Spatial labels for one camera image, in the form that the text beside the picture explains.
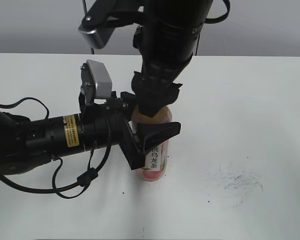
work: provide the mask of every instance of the black cylinder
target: black cylinder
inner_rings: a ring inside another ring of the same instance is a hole
[[[118,129],[115,112],[108,116],[112,145],[118,144],[121,131]],[[28,124],[26,151],[30,154],[48,153],[51,157],[64,157],[90,151],[107,145],[108,125],[104,114],[97,114],[89,122],[82,121],[81,114],[49,118]]]
[[[189,61],[213,0],[151,0],[143,31],[145,59],[163,65]]]
[[[14,152],[16,141],[15,121],[0,112],[0,155]]]

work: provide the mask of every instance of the robotic arm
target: robotic arm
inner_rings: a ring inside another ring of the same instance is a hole
[[[208,19],[213,0],[97,0],[79,27],[79,32],[91,47],[103,48],[117,27],[139,24],[133,46],[142,55],[142,69],[135,72],[131,82],[135,94],[112,91],[112,82],[101,62],[87,60],[81,66],[80,113],[49,118],[48,108],[39,100],[26,97],[1,109],[11,109],[25,100],[42,104],[46,118],[29,118],[0,112],[0,180],[17,190],[35,193],[56,193],[81,186],[83,193],[99,176],[112,145],[119,145],[132,170],[145,165],[145,156],[159,144],[178,135],[181,124],[137,125],[136,133],[129,121],[136,105],[141,114],[153,117],[163,106],[174,103],[181,84],[173,81],[189,64],[193,48],[204,23],[217,23],[227,18],[229,0],[223,0],[227,13]],[[94,103],[104,99],[104,104]],[[62,166],[61,157],[106,147],[97,168],[90,167],[69,186],[57,188],[56,175]],[[60,160],[52,178],[52,189],[33,189],[20,186],[5,175],[22,174],[33,168]]]

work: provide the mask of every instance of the bottle label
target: bottle label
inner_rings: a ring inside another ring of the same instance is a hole
[[[145,157],[145,166],[143,170],[158,172],[163,163],[163,143],[156,146],[151,150],[150,153]]]

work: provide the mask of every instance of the black cable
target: black cable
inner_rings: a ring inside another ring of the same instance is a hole
[[[201,36],[201,33],[199,33],[198,41],[196,42],[196,50],[195,50],[195,55],[196,56],[198,55],[198,48],[199,48],[200,36]]]
[[[220,17],[217,17],[217,18],[206,18],[205,21],[204,21],[205,24],[220,23],[220,22],[222,22],[223,20],[225,20],[229,16],[229,13],[230,13],[230,1],[229,0],[223,0],[223,2],[224,2],[225,7],[226,7],[226,13],[223,14],[222,16],[220,16]]]
[[[87,15],[88,11],[87,11],[87,3],[86,0],[82,0],[82,5],[83,5],[83,12],[84,12],[84,16]],[[94,55],[95,54],[95,50],[91,47],[90,48],[91,54]]]
[[[21,103],[23,103],[26,100],[33,100],[33,101],[36,101],[36,102],[40,103],[46,110],[46,115],[45,115],[44,120],[47,120],[49,118],[50,111],[47,108],[47,106],[42,101],[40,101],[39,99],[36,99],[34,97],[24,97],[24,98],[20,99],[19,101],[15,102],[15,103],[12,103],[12,104],[7,104],[7,105],[0,104],[0,109],[13,109],[13,108],[17,107],[18,105],[20,105]]]
[[[56,186],[56,177],[57,177],[57,174],[58,174],[59,170],[61,169],[64,161],[60,157],[55,158],[55,160],[60,160],[60,165],[54,171],[53,176],[52,176],[52,189],[53,189],[54,193],[57,194],[59,197],[61,197],[63,199],[74,199],[76,197],[79,197],[81,194],[83,194],[88,189],[88,187],[90,186],[90,183],[86,184],[83,187],[82,191],[80,193],[78,193],[77,195],[74,195],[74,196],[65,196],[65,195],[61,194],[61,192],[59,191],[59,189]]]
[[[54,194],[55,193],[55,190],[53,190],[53,189],[37,189],[37,188],[21,186],[1,174],[0,174],[0,180],[3,183],[7,184],[9,187],[16,189],[18,191],[21,191],[21,192],[25,192],[25,193],[30,193],[30,194]],[[79,184],[77,182],[75,182],[71,185],[58,188],[58,191],[59,192],[68,191],[68,190],[74,189],[75,187],[78,187],[78,186],[79,186]]]
[[[90,151],[90,158],[89,158],[89,161],[88,161],[87,171],[91,168],[91,159],[92,159],[92,157],[93,157],[93,155],[94,155],[94,153],[95,153],[96,147],[97,147],[97,142],[94,141],[94,142],[93,142],[92,149],[91,149],[91,151]]]

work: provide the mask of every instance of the black strap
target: black strap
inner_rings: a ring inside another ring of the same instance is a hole
[[[229,0],[222,0],[226,6],[226,13],[220,17],[217,18],[206,18],[205,19],[205,24],[216,24],[216,23],[220,23],[223,20],[225,20],[230,12],[230,1]]]

